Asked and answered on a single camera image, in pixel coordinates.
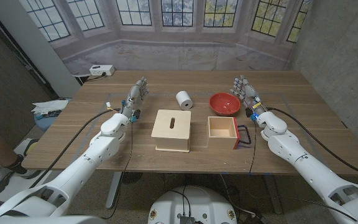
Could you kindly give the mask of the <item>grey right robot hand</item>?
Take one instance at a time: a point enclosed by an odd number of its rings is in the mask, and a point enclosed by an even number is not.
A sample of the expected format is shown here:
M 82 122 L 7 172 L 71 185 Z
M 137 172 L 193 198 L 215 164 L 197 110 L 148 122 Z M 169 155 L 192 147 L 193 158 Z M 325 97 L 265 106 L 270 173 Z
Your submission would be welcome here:
M 230 91 L 244 104 L 246 116 L 251 120 L 256 121 L 262 113 L 266 112 L 259 94 L 249 84 L 245 76 L 241 75 L 240 78 L 235 78 L 233 88 Z

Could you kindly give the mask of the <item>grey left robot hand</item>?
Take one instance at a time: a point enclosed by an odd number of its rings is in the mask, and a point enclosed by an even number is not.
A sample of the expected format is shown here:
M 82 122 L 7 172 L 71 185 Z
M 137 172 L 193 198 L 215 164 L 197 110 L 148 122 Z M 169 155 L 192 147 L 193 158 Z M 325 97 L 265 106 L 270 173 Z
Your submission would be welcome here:
M 127 116 L 130 122 L 140 118 L 140 107 L 148 94 L 147 79 L 142 77 L 132 86 L 127 99 L 122 102 L 121 113 Z

